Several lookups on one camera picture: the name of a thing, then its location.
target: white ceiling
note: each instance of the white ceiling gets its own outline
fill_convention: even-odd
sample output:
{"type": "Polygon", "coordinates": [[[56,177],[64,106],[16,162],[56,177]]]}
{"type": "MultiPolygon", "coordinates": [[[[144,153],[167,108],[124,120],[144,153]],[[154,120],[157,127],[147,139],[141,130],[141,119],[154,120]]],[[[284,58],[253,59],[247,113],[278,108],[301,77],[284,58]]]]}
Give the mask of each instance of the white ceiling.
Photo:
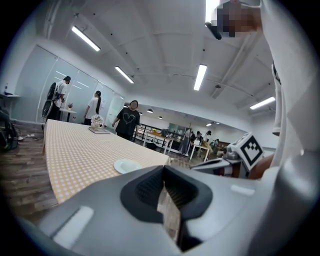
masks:
{"type": "MultiPolygon", "coordinates": [[[[259,4],[256,0],[246,2],[259,4]]],[[[66,0],[58,6],[51,33],[44,35],[65,44],[129,91],[177,87],[191,92],[198,66],[205,64],[208,68],[199,93],[251,114],[275,109],[274,105],[255,112],[249,109],[275,94],[272,56],[264,36],[253,33],[216,40],[204,26],[205,3],[66,0]],[[95,52],[80,40],[70,31],[72,25],[83,30],[101,50],[95,52]],[[133,76],[134,84],[127,83],[115,66],[133,76]]]]}

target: beige checkered tablecloth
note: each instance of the beige checkered tablecloth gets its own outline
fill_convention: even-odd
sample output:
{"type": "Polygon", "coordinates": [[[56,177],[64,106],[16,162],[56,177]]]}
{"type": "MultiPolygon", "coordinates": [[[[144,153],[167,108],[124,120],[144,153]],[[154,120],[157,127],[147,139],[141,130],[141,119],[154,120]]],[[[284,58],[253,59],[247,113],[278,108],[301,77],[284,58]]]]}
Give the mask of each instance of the beige checkered tablecloth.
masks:
{"type": "Polygon", "coordinates": [[[46,165],[59,203],[94,182],[120,175],[114,168],[119,159],[134,160],[143,168],[169,164],[167,155],[88,128],[50,119],[45,125],[46,165]]]}

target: white shirt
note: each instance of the white shirt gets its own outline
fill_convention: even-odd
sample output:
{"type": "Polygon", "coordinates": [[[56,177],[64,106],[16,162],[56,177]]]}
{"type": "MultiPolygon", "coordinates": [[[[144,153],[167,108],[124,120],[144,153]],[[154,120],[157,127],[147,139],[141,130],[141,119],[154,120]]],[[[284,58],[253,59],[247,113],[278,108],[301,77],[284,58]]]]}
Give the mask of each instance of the white shirt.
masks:
{"type": "Polygon", "coordinates": [[[261,0],[260,8],[263,34],[281,81],[280,136],[273,167],[301,150],[320,149],[320,68],[295,18],[276,1],[261,0]]]}
{"type": "Polygon", "coordinates": [[[96,112],[97,105],[98,105],[98,98],[96,97],[92,98],[88,103],[88,106],[90,108],[85,118],[91,119],[94,115],[97,115],[97,112],[96,112]]]}
{"type": "MultiPolygon", "coordinates": [[[[58,93],[66,95],[67,94],[67,85],[66,85],[66,83],[64,81],[60,81],[60,82],[58,82],[57,85],[58,85],[58,93]]],[[[61,100],[60,97],[57,100],[55,100],[54,103],[58,108],[61,108],[62,100],[61,100]]]]}

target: floor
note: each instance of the floor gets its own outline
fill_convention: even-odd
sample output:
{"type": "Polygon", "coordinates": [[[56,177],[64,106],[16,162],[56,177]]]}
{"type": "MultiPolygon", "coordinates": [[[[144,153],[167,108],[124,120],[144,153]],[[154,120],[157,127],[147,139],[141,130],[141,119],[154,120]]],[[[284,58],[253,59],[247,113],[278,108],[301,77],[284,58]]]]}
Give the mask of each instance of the floor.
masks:
{"type": "MultiPolygon", "coordinates": [[[[58,205],[51,188],[46,161],[42,155],[43,131],[41,125],[19,123],[16,129],[22,137],[34,134],[20,142],[18,148],[0,154],[0,184],[11,206],[12,212],[35,225],[48,211],[58,205]]],[[[176,153],[169,153],[170,164],[189,169],[201,163],[201,158],[192,160],[176,153]]],[[[178,237],[180,212],[164,188],[160,194],[158,211],[164,215],[164,227],[176,241],[178,237]]]]}

